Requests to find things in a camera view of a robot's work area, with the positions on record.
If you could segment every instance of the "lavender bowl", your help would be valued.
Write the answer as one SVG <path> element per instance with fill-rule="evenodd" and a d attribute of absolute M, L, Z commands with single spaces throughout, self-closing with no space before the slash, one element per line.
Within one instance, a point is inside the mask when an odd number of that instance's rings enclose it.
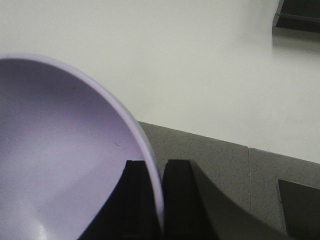
<path fill-rule="evenodd" d="M 62 62 L 0 54 L 0 239 L 76 240 L 126 160 L 145 160 L 162 226 L 154 154 L 126 108 Z"/>

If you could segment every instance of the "plastic bowl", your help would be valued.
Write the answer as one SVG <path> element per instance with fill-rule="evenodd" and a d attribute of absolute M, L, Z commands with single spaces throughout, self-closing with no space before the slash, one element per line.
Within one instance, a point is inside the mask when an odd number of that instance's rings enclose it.
<path fill-rule="evenodd" d="M 76 240 L 126 160 L 145 160 L 163 226 L 153 151 L 125 107 L 62 62 L 0 54 L 1 239 Z"/>

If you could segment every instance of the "white surface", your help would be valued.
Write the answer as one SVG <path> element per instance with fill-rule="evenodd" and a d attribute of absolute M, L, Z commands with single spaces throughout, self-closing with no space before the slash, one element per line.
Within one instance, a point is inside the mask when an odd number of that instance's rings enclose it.
<path fill-rule="evenodd" d="M 320 42 L 274 46 L 277 6 L 2 0 L 0 52 L 66 62 L 140 121 L 320 163 Z"/>

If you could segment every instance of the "black object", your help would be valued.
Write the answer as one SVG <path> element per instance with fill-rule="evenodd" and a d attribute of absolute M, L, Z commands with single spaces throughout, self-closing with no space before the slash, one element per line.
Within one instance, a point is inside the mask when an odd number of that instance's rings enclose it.
<path fill-rule="evenodd" d="M 299 240 L 320 240 L 320 189 L 278 180 L 287 233 Z"/>
<path fill-rule="evenodd" d="M 165 240 L 217 240 L 202 205 L 190 162 L 169 160 L 163 174 Z"/>
<path fill-rule="evenodd" d="M 280 0 L 273 26 L 320 33 L 320 0 Z"/>
<path fill-rule="evenodd" d="M 78 240 L 156 240 L 160 227 L 144 161 L 127 161 L 107 202 Z"/>

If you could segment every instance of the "speckled stone surface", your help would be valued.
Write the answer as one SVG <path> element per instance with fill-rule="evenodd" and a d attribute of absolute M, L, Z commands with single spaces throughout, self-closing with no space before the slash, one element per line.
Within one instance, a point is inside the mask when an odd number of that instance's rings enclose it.
<path fill-rule="evenodd" d="M 154 150 L 160 175 L 168 159 L 195 160 L 236 204 L 251 211 L 246 146 L 140 122 Z"/>
<path fill-rule="evenodd" d="M 320 189 L 320 164 L 249 149 L 252 214 L 285 233 L 278 179 Z"/>

